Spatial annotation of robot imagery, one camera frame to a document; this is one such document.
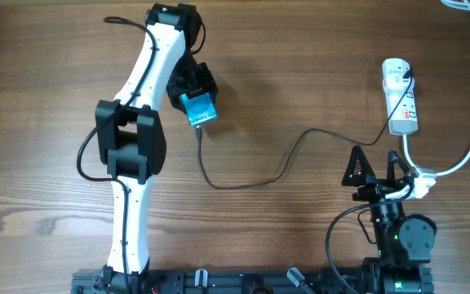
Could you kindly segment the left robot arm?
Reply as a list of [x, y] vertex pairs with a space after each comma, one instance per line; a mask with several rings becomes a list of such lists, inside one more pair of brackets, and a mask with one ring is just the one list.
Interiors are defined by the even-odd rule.
[[193, 5], [156, 4], [140, 26], [144, 45], [124, 87], [95, 109], [101, 162], [114, 196], [113, 245], [103, 269], [73, 277], [74, 293], [149, 293], [147, 222], [154, 181], [166, 158], [163, 97], [191, 127], [216, 119], [218, 87], [194, 44], [206, 33]]

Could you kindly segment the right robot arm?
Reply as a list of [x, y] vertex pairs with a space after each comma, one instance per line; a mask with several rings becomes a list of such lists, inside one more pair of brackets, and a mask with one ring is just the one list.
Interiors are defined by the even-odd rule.
[[352, 148], [343, 186], [357, 188], [354, 201], [370, 212], [377, 258], [366, 258], [355, 274], [341, 274], [347, 293], [434, 293], [431, 261], [437, 225], [421, 214], [407, 215], [404, 200], [415, 199], [435, 176], [419, 167], [409, 167], [400, 155], [388, 153], [387, 177], [378, 178], [362, 147]]

